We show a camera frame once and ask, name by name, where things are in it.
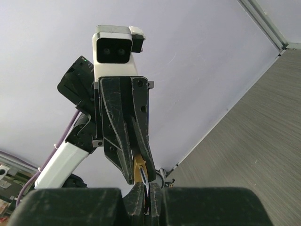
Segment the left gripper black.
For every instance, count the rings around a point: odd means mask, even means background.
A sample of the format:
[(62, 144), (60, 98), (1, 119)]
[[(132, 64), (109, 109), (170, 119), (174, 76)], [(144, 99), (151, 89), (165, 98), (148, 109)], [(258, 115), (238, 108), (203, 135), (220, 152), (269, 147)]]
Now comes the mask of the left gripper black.
[(101, 77), (94, 84), (96, 138), (105, 156), (133, 184), (131, 148), (139, 148), (148, 181), (156, 178), (149, 145), (149, 90), (154, 82), (143, 76)]

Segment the small brass padlock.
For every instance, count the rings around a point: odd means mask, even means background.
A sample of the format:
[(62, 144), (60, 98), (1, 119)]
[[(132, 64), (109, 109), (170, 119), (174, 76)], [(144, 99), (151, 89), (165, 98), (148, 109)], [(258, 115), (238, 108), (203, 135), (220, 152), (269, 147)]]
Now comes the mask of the small brass padlock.
[(148, 173), (146, 162), (140, 154), (134, 155), (133, 158), (134, 184), (138, 182), (148, 183)]

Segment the small padlock key bunch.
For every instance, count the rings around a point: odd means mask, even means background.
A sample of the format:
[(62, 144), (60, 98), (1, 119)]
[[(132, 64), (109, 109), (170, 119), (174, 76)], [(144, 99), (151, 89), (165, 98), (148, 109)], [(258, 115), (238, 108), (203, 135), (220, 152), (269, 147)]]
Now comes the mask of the small padlock key bunch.
[(147, 179), (143, 166), (139, 167), (142, 182), (144, 184), (145, 202), (144, 202), (144, 214), (148, 215), (150, 211), (150, 183)]

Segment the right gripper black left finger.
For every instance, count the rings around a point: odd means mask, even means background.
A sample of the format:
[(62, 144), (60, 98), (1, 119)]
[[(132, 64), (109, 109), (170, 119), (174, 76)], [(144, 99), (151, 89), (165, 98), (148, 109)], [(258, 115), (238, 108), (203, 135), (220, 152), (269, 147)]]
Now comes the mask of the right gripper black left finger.
[(139, 226), (144, 186), (123, 197), (118, 188), (39, 189), (26, 195), (9, 219), (11, 226)]

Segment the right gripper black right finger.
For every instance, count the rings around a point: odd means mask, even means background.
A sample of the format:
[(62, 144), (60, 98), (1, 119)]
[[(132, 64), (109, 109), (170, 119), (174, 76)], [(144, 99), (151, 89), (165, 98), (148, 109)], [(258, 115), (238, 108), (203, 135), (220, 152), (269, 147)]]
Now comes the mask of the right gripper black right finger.
[(271, 226), (257, 195), (242, 187), (150, 186), (153, 226)]

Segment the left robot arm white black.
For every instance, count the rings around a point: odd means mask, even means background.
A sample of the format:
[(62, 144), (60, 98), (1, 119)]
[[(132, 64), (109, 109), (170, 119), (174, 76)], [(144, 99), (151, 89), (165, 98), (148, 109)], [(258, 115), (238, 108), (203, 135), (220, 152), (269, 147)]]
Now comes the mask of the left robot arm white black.
[(58, 91), (75, 104), (79, 118), (40, 172), (36, 189), (61, 188), (97, 148), (130, 185), (151, 182), (156, 169), (149, 146), (149, 91), (143, 76), (94, 78), (94, 66), (80, 56), (59, 82)]

